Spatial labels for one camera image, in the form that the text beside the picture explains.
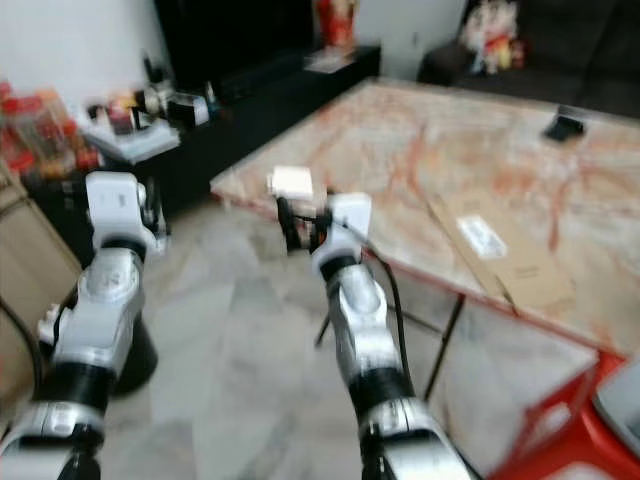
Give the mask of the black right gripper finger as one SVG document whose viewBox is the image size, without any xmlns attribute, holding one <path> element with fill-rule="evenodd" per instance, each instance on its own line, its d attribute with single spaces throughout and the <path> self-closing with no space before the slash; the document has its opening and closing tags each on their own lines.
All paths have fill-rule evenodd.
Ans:
<svg viewBox="0 0 640 480">
<path fill-rule="evenodd" d="M 294 215 L 291 201 L 285 197 L 276 197 L 276 221 L 278 221 L 280 229 L 285 241 L 285 250 L 298 251 L 303 250 L 300 223 L 301 220 Z"/>
</svg>

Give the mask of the small white box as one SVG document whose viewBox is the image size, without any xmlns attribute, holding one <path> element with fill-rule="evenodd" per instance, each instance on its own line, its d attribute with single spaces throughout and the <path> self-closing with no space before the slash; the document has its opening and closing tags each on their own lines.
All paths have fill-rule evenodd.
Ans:
<svg viewBox="0 0 640 480">
<path fill-rule="evenodd" d="M 287 200 L 311 200 L 315 182 L 307 166 L 278 165 L 268 175 L 271 196 Z"/>
</svg>

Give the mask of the stack of white papers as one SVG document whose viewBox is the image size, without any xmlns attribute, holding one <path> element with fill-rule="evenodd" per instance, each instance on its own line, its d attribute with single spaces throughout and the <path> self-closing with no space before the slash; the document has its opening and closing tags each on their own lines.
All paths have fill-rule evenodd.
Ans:
<svg viewBox="0 0 640 480">
<path fill-rule="evenodd" d="M 180 145 L 178 132 L 165 120 L 129 134 L 116 134 L 102 125 L 87 125 L 83 137 L 108 159 L 128 164 L 142 163 Z"/>
</svg>

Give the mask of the black low TV console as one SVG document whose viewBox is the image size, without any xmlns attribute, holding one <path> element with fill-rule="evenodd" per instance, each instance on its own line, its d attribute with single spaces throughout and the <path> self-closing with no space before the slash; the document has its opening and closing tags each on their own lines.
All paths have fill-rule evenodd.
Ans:
<svg viewBox="0 0 640 480">
<path fill-rule="evenodd" d="M 381 47 L 360 46 L 333 73 L 298 70 L 218 111 L 214 119 L 180 134 L 177 147 L 137 164 L 105 157 L 106 172 L 128 172 L 159 189 L 165 214 L 177 215 L 211 197 L 211 183 L 244 157 L 268 145 L 366 79 L 379 76 Z"/>
</svg>

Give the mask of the white holder with black items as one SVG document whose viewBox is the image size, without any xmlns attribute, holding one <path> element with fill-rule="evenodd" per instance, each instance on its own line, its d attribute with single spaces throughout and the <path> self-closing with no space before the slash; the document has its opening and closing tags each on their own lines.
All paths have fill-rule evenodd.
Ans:
<svg viewBox="0 0 640 480">
<path fill-rule="evenodd" d="M 155 63 L 150 56 L 142 56 L 143 73 L 145 73 L 146 84 L 140 91 L 141 108 L 145 109 L 147 114 L 154 116 L 163 116 L 165 113 L 166 96 L 169 95 L 170 78 L 168 70 L 164 65 Z"/>
</svg>

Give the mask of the clear jar orange lid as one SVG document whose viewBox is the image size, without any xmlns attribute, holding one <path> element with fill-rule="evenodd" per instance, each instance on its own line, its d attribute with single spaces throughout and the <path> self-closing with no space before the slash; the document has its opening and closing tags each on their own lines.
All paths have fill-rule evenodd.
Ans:
<svg viewBox="0 0 640 480">
<path fill-rule="evenodd" d="M 42 101 L 47 113 L 45 133 L 49 159 L 58 160 L 67 172 L 76 172 L 81 169 L 81 156 L 87 147 L 81 129 L 58 92 L 45 88 L 37 90 L 35 95 Z"/>
</svg>

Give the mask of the large clear jar red lid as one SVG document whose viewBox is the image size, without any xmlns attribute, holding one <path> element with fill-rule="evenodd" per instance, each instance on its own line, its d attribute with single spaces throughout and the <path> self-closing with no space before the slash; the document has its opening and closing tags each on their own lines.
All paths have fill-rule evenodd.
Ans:
<svg viewBox="0 0 640 480">
<path fill-rule="evenodd" d="M 9 96 L 1 101 L 3 127 L 9 138 L 8 164 L 14 173 L 24 174 L 49 161 L 55 151 L 46 136 L 49 111 L 40 96 Z"/>
</svg>

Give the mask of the marble table with red edge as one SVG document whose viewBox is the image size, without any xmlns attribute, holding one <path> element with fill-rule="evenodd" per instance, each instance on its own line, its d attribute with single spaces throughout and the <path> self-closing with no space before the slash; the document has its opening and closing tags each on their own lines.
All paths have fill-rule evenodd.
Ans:
<svg viewBox="0 0 640 480">
<path fill-rule="evenodd" d="M 306 166 L 317 188 L 372 196 L 372 243 L 399 274 L 508 312 L 477 284 L 431 198 L 488 195 L 556 256 L 575 302 L 526 324 L 618 355 L 640 352 L 640 120 L 581 111 L 585 132 L 544 136 L 557 106 L 466 90 L 366 82 L 212 180 L 212 195 L 273 218 L 268 175 Z"/>
</svg>

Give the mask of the black television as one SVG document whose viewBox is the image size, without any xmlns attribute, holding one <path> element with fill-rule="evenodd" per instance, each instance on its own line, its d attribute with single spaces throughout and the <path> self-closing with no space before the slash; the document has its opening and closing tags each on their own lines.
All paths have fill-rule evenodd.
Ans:
<svg viewBox="0 0 640 480">
<path fill-rule="evenodd" d="M 315 46 L 314 0 L 152 0 L 174 86 L 223 93 Z"/>
</svg>

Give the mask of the flat brown cardboard sheet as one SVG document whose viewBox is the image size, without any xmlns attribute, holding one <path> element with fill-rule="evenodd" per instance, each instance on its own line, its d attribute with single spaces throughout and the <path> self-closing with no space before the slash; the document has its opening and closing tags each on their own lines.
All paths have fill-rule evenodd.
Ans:
<svg viewBox="0 0 640 480">
<path fill-rule="evenodd" d="M 425 209 L 442 236 L 431 256 L 440 278 L 522 312 L 559 315 L 576 305 L 570 276 L 502 197 L 483 189 L 433 192 Z"/>
</svg>

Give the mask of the red and gold figure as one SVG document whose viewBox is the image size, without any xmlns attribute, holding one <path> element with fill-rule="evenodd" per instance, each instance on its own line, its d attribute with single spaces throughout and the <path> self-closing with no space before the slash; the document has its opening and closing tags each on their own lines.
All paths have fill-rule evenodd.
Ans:
<svg viewBox="0 0 640 480">
<path fill-rule="evenodd" d="M 360 0 L 316 0 L 315 12 L 326 49 L 356 46 L 355 18 Z"/>
</svg>

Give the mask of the colourful plush doll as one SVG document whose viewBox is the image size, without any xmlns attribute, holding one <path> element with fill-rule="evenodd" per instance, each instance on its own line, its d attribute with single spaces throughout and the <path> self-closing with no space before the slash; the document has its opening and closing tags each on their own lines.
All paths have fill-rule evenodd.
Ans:
<svg viewBox="0 0 640 480">
<path fill-rule="evenodd" d="M 474 55 L 470 73 L 475 76 L 522 68 L 525 44 L 518 37 L 516 0 L 479 0 L 463 20 L 460 42 Z"/>
</svg>

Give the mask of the small black device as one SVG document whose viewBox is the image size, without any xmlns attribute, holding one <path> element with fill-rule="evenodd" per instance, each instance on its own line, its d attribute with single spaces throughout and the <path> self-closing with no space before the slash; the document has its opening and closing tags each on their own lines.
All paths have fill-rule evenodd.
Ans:
<svg viewBox="0 0 640 480">
<path fill-rule="evenodd" d="M 541 136 L 545 140 L 564 143 L 571 140 L 576 140 L 585 134 L 585 124 L 582 120 L 577 119 L 576 116 L 567 114 L 556 114 L 552 119 L 552 122 L 544 129 Z"/>
</svg>

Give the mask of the dark sofa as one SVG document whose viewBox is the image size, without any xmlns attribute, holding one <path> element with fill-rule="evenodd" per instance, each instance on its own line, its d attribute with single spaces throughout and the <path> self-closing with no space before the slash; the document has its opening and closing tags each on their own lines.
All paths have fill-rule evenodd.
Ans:
<svg viewBox="0 0 640 480">
<path fill-rule="evenodd" d="M 474 74 L 458 44 L 422 58 L 417 81 L 640 119 L 640 0 L 515 0 L 521 68 Z"/>
</svg>

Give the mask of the grey plastic object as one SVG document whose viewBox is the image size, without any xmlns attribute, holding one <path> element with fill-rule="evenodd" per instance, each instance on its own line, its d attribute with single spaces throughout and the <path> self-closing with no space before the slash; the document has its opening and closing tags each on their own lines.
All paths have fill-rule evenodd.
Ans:
<svg viewBox="0 0 640 480">
<path fill-rule="evenodd" d="M 602 387 L 595 393 L 594 404 L 605 425 L 640 460 L 640 387 Z"/>
</svg>

